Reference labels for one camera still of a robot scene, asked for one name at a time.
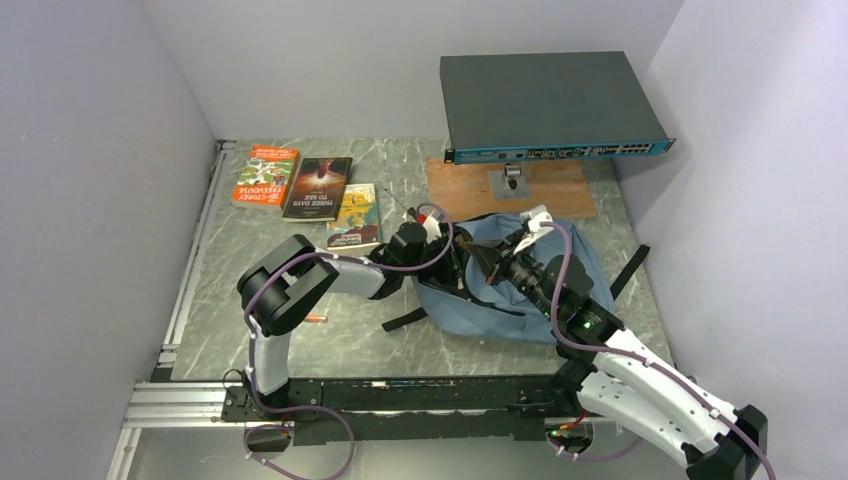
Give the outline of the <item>blue student backpack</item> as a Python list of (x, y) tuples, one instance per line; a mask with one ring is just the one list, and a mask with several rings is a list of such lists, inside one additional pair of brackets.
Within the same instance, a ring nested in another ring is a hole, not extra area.
[(383, 324), (387, 332), (430, 318), (439, 328), (469, 337), (499, 338), (552, 345), (549, 318), (557, 299), (560, 333), (571, 340), (605, 337), (615, 321), (615, 301), (650, 249), (641, 245), (613, 282), (579, 228), (563, 219), (528, 250), (534, 275), (518, 289), (509, 281), (486, 284), (467, 244), (518, 240), (516, 214), (486, 214), (455, 225), (454, 247), (443, 263), (413, 276), (419, 308)]

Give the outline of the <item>dark three days book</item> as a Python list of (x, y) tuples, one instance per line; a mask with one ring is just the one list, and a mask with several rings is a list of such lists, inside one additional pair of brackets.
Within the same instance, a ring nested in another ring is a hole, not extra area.
[(281, 207), (283, 220), (335, 220), (349, 182), (352, 164), (352, 157), (301, 159)]

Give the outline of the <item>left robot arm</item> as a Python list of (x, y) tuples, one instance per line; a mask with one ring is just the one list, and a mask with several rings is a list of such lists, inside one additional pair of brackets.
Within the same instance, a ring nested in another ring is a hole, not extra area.
[(407, 277), (442, 264), (454, 236), (450, 221), (406, 222), (389, 242), (364, 257), (351, 257), (320, 249), (296, 234), (246, 270), (236, 291), (249, 330), (243, 374), (251, 389), (248, 407), (261, 419), (272, 420), (291, 405), (288, 359), (292, 332), (325, 295), (387, 298)]

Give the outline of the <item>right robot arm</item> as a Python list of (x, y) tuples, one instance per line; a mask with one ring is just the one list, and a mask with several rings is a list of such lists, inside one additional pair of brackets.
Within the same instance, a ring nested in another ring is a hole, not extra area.
[(753, 405), (735, 407), (650, 351), (589, 296), (593, 285), (571, 251), (546, 265), (518, 241), (470, 242), (466, 250), (489, 285), (509, 282), (551, 323), (566, 362), (551, 401), (618, 422), (681, 465), (690, 479), (775, 478), (767, 457), (768, 420)]

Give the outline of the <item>wooden board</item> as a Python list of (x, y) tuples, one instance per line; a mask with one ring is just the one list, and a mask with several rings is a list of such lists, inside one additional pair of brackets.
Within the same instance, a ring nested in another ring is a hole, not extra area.
[(544, 205), (556, 218), (597, 214), (576, 160), (460, 164), (426, 163), (431, 201), (454, 221), (488, 213), (520, 213)]

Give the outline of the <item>yellow black screwdriver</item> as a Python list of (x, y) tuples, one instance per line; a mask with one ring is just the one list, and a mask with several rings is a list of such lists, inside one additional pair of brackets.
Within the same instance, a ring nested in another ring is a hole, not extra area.
[(405, 215), (409, 218), (410, 222), (418, 222), (418, 210), (416, 208), (407, 205), (390, 189), (385, 188), (384, 192), (387, 193), (392, 200), (394, 200), (398, 205), (402, 207)]

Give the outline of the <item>yellow teal paperback book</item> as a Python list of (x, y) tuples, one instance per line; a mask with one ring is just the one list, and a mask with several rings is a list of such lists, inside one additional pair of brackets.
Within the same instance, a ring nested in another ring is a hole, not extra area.
[(347, 256), (367, 256), (381, 244), (382, 228), (373, 183), (348, 184), (335, 220), (327, 222), (326, 249)]

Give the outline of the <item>orange green treehouse book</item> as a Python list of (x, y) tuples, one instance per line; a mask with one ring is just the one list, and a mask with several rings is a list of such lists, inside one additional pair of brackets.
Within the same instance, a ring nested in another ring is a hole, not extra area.
[(236, 207), (279, 211), (300, 159), (294, 148), (254, 144), (231, 195)]

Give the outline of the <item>metal stand mount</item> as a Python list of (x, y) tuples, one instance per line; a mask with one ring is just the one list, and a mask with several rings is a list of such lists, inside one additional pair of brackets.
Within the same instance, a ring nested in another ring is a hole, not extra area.
[(506, 163), (498, 171), (488, 172), (490, 190), (496, 200), (511, 200), (531, 196), (521, 166)]

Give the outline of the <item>grey network switch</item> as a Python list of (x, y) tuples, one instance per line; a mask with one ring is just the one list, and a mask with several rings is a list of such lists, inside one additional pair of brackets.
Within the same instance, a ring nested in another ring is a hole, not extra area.
[(675, 140), (622, 51), (444, 56), (447, 163), (656, 156)]

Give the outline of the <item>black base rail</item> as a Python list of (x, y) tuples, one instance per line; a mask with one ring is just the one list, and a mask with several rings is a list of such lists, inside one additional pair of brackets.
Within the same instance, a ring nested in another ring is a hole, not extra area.
[(507, 437), (542, 441), (582, 409), (549, 375), (294, 378), (282, 399), (225, 389), (225, 423), (285, 421), (297, 446), (358, 441)]

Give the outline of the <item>aluminium side rail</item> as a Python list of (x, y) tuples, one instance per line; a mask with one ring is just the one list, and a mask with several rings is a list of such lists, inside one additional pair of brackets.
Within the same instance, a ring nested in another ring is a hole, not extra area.
[(185, 327), (188, 322), (190, 307), (199, 282), (202, 262), (210, 237), (209, 228), (214, 221), (214, 216), (220, 203), (221, 191), (227, 176), (226, 167), (230, 162), (229, 157), (235, 145), (235, 140), (218, 140), (216, 142), (216, 157), (212, 168), (209, 170), (208, 188), (195, 226), (180, 289), (155, 368), (152, 370), (150, 376), (150, 380), (153, 382), (169, 382), (171, 380), (171, 372), (177, 360)]

